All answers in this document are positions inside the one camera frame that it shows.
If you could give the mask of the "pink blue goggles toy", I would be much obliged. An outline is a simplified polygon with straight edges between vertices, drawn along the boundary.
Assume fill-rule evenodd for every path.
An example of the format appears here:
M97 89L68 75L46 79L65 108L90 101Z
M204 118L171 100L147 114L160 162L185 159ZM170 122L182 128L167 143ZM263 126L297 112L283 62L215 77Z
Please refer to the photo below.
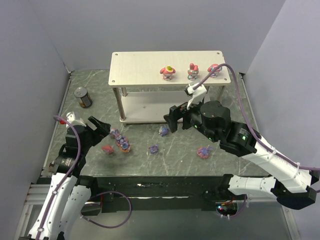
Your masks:
M216 78L219 75L221 70L222 70L222 67L221 66L219 67L218 64L214 63L208 67L207 72L210 73L211 78Z

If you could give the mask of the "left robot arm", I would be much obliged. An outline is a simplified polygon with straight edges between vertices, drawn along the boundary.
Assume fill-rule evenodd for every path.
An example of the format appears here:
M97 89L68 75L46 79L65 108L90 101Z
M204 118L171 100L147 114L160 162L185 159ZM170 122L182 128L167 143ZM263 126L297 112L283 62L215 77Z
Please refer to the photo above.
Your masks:
M74 113L53 118L67 126L65 143L53 161L48 193L26 240L66 240L81 209L98 191L97 179L81 175L81 171L90 148L110 134L110 124L90 116L88 121L95 126L92 129Z

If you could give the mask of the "pink toy yellow hat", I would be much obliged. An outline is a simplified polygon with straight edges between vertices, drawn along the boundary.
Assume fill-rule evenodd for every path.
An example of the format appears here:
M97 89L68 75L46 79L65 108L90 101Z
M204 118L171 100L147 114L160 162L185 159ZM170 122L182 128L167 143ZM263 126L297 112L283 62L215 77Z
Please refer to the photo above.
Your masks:
M176 73L176 70L171 66L166 66L162 68L159 73L162 75L163 79L166 81L170 81L173 75Z

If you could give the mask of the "red bunny ear toy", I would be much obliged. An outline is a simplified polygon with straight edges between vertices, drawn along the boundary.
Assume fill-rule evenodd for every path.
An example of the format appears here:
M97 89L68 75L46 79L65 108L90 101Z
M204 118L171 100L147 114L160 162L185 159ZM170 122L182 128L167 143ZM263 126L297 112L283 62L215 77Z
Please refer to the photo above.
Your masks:
M187 71L187 78L190 80L190 81L193 81L197 78L198 74L199 74L199 67L198 65L195 65L194 63L190 63L189 64L189 69Z

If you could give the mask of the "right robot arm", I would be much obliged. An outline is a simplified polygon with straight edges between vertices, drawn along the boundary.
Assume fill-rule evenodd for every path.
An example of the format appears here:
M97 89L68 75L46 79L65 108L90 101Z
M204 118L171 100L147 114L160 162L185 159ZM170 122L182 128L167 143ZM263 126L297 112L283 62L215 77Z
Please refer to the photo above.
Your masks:
M304 170L293 166L280 157L276 149L256 131L250 131L247 124L233 121L230 109L218 101L172 106L164 120L172 133L182 128L195 128L211 142L227 153L248 160L259 166L268 176L244 177L232 175L226 184L233 195L270 198L281 205L301 210L316 202L317 191L312 185L319 181L320 174L314 170Z

